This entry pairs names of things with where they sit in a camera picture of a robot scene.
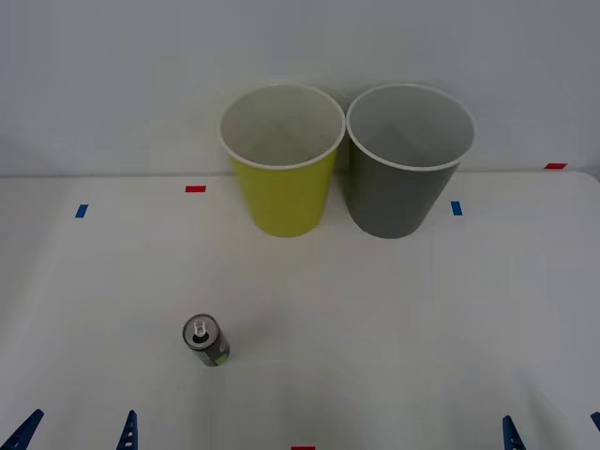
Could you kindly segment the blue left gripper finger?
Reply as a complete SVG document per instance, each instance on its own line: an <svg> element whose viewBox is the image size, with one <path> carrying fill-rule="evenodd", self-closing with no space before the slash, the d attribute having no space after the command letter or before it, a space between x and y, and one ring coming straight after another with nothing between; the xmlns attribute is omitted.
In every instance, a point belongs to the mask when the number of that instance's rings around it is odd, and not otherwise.
<svg viewBox="0 0 600 450"><path fill-rule="evenodd" d="M39 423L44 416L41 409L36 409L1 445L1 450L26 450Z"/></svg>
<svg viewBox="0 0 600 450"><path fill-rule="evenodd" d="M137 414L130 410L127 414L126 423L123 427L116 450L138 449L138 420Z"/></svg>

